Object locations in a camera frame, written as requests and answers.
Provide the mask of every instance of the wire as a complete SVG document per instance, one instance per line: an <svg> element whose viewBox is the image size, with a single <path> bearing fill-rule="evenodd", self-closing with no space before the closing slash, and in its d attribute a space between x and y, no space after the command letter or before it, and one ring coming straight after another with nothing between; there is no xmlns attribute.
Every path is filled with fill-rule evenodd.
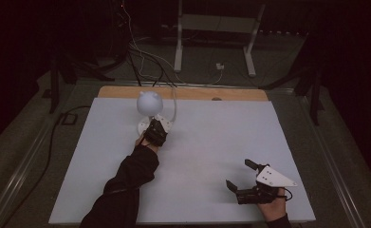
<svg viewBox="0 0 371 228"><path fill-rule="evenodd" d="M141 86L141 82L140 82L140 78L139 78L139 75L138 75L138 71L137 71L137 69L135 67L135 64L134 64L134 61L132 59L131 53L128 54L128 58L129 58L129 61L131 62L131 63L129 63L129 65L132 66L132 68L134 70L136 80L138 81L138 85Z"/></svg>
<svg viewBox="0 0 371 228"><path fill-rule="evenodd" d="M244 73L241 72L241 70L238 68L237 65L235 65L234 63L232 62L229 62L229 61L224 61L223 64L230 64L230 65L233 65L234 68L236 69L236 71L238 72L239 75L241 75L244 79L246 79L252 86L255 86L255 87L258 87L257 84L255 84L253 81L252 81L252 78L250 78L249 76L245 75Z"/></svg>
<svg viewBox="0 0 371 228"><path fill-rule="evenodd" d="M176 88L172 87L171 91L173 92L173 100L174 100L174 117L171 120L171 122L173 123L176 120L176 110L177 110L177 107L176 107Z"/></svg>
<svg viewBox="0 0 371 228"><path fill-rule="evenodd" d="M85 107L90 107L90 106L74 107L74 108L68 110L65 113L61 113L61 115L58 117L58 120L55 122L55 124L52 127L49 146L48 146L48 151L47 151L46 166L45 166L43 172L41 173L40 178L34 183L34 185L31 187L31 189L26 193L25 197L20 201L20 203L15 207L15 209L10 213L10 215L8 216L8 218L5 220L4 224L2 225L2 228L6 227L6 225L10 222L11 218L13 218L13 216L16 214L16 212L26 202L28 197L34 192L34 190L37 188L38 184L41 182L44 175L46 174L46 171L49 168L49 164L50 164L50 161L51 161L53 138L54 138L54 133L55 133L55 129L56 129L57 125L60 123L60 121L63 119L63 117L66 117L68 114L70 114L71 111L74 111L74 110L79 109L79 108L85 108Z"/></svg>
<svg viewBox="0 0 371 228"><path fill-rule="evenodd" d="M168 66L170 66L170 68L173 70L173 72L174 72L174 67L173 67L173 65L172 64L170 64L170 62L168 62L166 59L164 59L164 58L162 58L162 57L160 57L160 56L157 56L157 55L155 55L155 54L152 54L152 53L149 53L149 52L146 52L146 51L143 51L142 53L145 53L145 54L148 54L148 55L150 55L150 56L154 56L154 57L156 57L156 58L159 58L159 59L161 59L162 61L164 61ZM179 78L178 78L178 75L174 72L174 75L176 75L176 79L177 80L179 80L181 83L183 83L184 85L187 85L187 83L185 83L185 82L183 82L182 80L180 80Z"/></svg>
<svg viewBox="0 0 371 228"><path fill-rule="evenodd" d="M132 18L131 16L129 15L128 11L126 10L126 7L125 7L125 1L122 0L122 8L123 8L123 11L126 13L126 15L128 16L128 27L129 27L129 32L131 33L131 37L132 37L132 41L134 42L134 47L135 49L137 49L140 53L140 56L141 56L141 65L140 65L140 70L139 70L139 75L141 75L141 72L143 71L143 62L144 62L144 57L141 55L142 54L142 51L138 48L138 45L136 44L136 41L135 41L135 38L134 38L134 34L132 32Z"/></svg>
<svg viewBox="0 0 371 228"><path fill-rule="evenodd" d="M161 58L161 57L159 57L159 56L157 56L157 55L155 55L155 54L152 54L152 53L146 52L146 51L143 51L142 53L143 53L143 54L146 54L147 56L149 56L150 58L152 58L151 61L153 61L155 64L159 65L161 71L163 71L164 75L166 75L166 77L167 77L167 80L171 83L171 85L169 85L169 86L176 86L176 85L171 81L171 79L170 79L170 77L168 76L167 72L165 71L164 67L163 67L162 64L157 60L157 58L159 58L159 59L165 61L165 62L166 62L170 67L172 67L172 66L170 65L170 63L168 63L167 60L165 60L165 59L163 59L163 58ZM152 77L153 79L156 79L155 76L151 76L151 75L143 75L143 76L148 76L148 77Z"/></svg>
<svg viewBox="0 0 371 228"><path fill-rule="evenodd" d="M149 53L147 53L147 52L144 52L144 54L146 54L147 56L149 56L151 59L150 59L150 61L153 61L155 64L157 64L159 67L160 67L160 69L161 69L161 75L160 75L160 77L158 78L158 80L156 81L156 83L161 79L161 77L163 76L163 75L165 75L166 76L166 78L167 78L167 80L171 83L170 85L167 83L167 82L165 82L168 86L175 86L176 87L176 85L173 83L173 81L171 81L171 79L170 79L170 77L168 76L168 74L167 74L167 71L164 69L164 67L162 66L162 64L156 59L156 57L155 57L155 55L151 55L151 54L149 54Z"/></svg>
<svg viewBox="0 0 371 228"><path fill-rule="evenodd" d="M140 75L140 77L142 77L144 79L155 81L153 83L153 86L155 86L156 83L158 83L161 80L161 78L164 76L164 74L166 74L166 73L165 73L165 70L163 69L162 65L156 59L147 59L147 60L154 62L156 65L158 65L160 67L160 69L161 69L160 76L159 77L155 77L155 76L151 76L151 75Z"/></svg>
<svg viewBox="0 0 371 228"><path fill-rule="evenodd" d="M137 48L135 48L133 45L130 45L130 50L139 52L139 54L137 54L137 56L139 56L139 57L141 58L141 65L142 65L142 67L143 67L143 66L144 66L144 60L147 60L147 59L146 59L146 57L144 57L144 56L142 55L142 51L139 51L139 50L138 50ZM137 74L138 74L139 76L142 76L142 77L145 77L145 78L152 78L152 79L156 79L156 78L157 78L156 76L153 76L153 75L142 74L142 73L140 72L140 70L138 70Z"/></svg>
<svg viewBox="0 0 371 228"><path fill-rule="evenodd" d="M220 69L220 77L214 82L214 83L210 83L210 84L206 84L205 86L211 86L211 85L214 85L214 84L216 84L216 83L218 83L218 82L220 82L221 81L221 79L223 78L223 71L224 71L224 69L222 68L222 69Z"/></svg>
<svg viewBox="0 0 371 228"><path fill-rule="evenodd" d="M286 191L288 191L288 192L289 192L289 194L290 194L290 197L289 197L289 198L286 198L286 201L289 201L289 200L291 200L291 199L292 199L292 193L291 193L291 192L290 192L290 191L289 191L288 189L286 189L286 188L285 188L285 190L286 190Z"/></svg>

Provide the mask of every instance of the human arm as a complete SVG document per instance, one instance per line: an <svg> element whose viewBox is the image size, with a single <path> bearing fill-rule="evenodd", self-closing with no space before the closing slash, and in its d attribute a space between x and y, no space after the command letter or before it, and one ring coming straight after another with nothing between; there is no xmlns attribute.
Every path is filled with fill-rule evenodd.
<svg viewBox="0 0 371 228"><path fill-rule="evenodd" d="M109 180L103 194L83 218L81 228L134 227L139 209L139 188L154 178L158 167L158 147L142 136L134 151L120 165L117 175Z"/></svg>
<svg viewBox="0 0 371 228"><path fill-rule="evenodd" d="M285 189L279 188L278 196L284 196ZM291 228L286 212L286 199L276 198L271 203L257 204L259 210L265 218L269 228Z"/></svg>

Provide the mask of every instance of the white sphere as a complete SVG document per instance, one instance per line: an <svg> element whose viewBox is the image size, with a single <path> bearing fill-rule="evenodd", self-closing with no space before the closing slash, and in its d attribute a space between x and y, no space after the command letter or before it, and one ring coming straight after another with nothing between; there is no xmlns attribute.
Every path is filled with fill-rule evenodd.
<svg viewBox="0 0 371 228"><path fill-rule="evenodd" d="M154 91L141 92L137 100L138 112L143 116L156 116L162 110L162 99Z"/></svg>

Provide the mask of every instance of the white table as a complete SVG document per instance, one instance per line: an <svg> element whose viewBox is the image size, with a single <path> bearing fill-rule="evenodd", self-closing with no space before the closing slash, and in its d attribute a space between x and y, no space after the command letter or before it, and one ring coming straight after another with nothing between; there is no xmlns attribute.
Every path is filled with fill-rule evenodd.
<svg viewBox="0 0 371 228"><path fill-rule="evenodd" d="M176 122L158 152L156 178L140 189L139 224L262 221L255 205L238 205L226 186L226 180L240 189L255 185L256 173L244 159L269 163L298 183L289 188L291 221L315 219L271 102L181 100L184 90L178 90ZM195 91L209 94L209 89L188 94ZM217 91L226 97L229 90ZM173 114L173 101L164 99L162 115ZM79 223L90 211L132 152L141 118L135 98L94 100L49 223Z"/></svg>

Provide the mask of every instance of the small white object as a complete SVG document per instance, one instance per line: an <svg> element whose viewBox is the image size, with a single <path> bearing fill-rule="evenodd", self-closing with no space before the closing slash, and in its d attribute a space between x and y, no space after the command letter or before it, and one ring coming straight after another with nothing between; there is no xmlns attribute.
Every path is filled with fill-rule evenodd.
<svg viewBox="0 0 371 228"><path fill-rule="evenodd" d="M224 69L224 64L217 63L217 64L215 64L215 67L217 69Z"/></svg>
<svg viewBox="0 0 371 228"><path fill-rule="evenodd" d="M256 180L270 187L295 187L297 183L270 166L266 166L256 177Z"/></svg>
<svg viewBox="0 0 371 228"><path fill-rule="evenodd" d="M162 110L161 96L154 91L141 92L137 100L138 112L153 117Z"/></svg>

